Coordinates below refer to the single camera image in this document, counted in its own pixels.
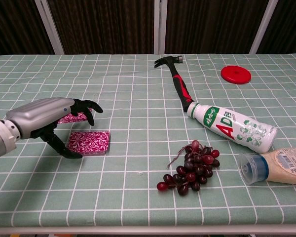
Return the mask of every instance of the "grape stem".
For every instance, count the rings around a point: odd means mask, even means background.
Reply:
[[[182,149],[181,150],[179,150],[179,152],[178,152],[178,155],[167,165],[167,168],[169,169],[170,168],[170,165],[173,163],[173,162],[175,162],[178,158],[179,158],[179,156],[181,155],[181,153],[182,153],[182,151],[184,151],[185,150],[185,148],[186,147],[188,147],[188,146],[190,146],[191,144],[188,144],[188,145],[186,145],[185,147],[182,147]]]

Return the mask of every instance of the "grape bunch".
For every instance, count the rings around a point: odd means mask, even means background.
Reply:
[[[164,182],[157,184],[159,191],[177,187],[181,196],[188,193],[189,187],[194,191],[199,191],[201,185],[207,183],[207,178],[213,176],[213,167],[220,165],[216,159],[220,154],[218,150],[202,146],[197,140],[194,140],[192,144],[186,145],[178,152],[178,155],[168,164],[168,168],[184,150],[186,152],[184,166],[179,165],[176,169],[177,174],[173,176],[165,174],[163,176]]]

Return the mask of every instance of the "hammer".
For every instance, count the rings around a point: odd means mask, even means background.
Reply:
[[[155,63],[154,68],[157,68],[163,64],[166,64],[169,67],[170,72],[172,74],[174,87],[177,90],[177,93],[179,95],[179,98],[180,98],[182,106],[183,106],[183,111],[186,112],[189,105],[193,102],[193,100],[186,89],[186,85],[185,85],[184,81],[182,80],[182,77],[179,75],[176,67],[174,66],[174,63],[182,63],[182,62],[183,62],[182,56],[163,57],[163,58],[160,58],[154,62]]]

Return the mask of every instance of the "hammer head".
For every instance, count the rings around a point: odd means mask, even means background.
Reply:
[[[182,62],[183,62],[182,56],[178,56],[178,57],[167,56],[167,57],[163,57],[163,58],[160,58],[157,61],[155,61],[154,68],[157,68],[163,64],[166,64],[169,67],[171,64],[182,63]]]

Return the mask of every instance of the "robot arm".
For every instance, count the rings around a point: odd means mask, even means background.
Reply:
[[[81,158],[81,154],[71,152],[65,147],[65,144],[54,134],[54,129],[58,121],[69,113],[77,116],[82,112],[86,115],[89,124],[94,125],[89,108],[98,113],[103,112],[101,107],[93,101],[71,98],[41,99],[7,112],[6,120],[0,120],[0,156],[15,149],[15,142],[19,139],[41,137],[64,157]]]

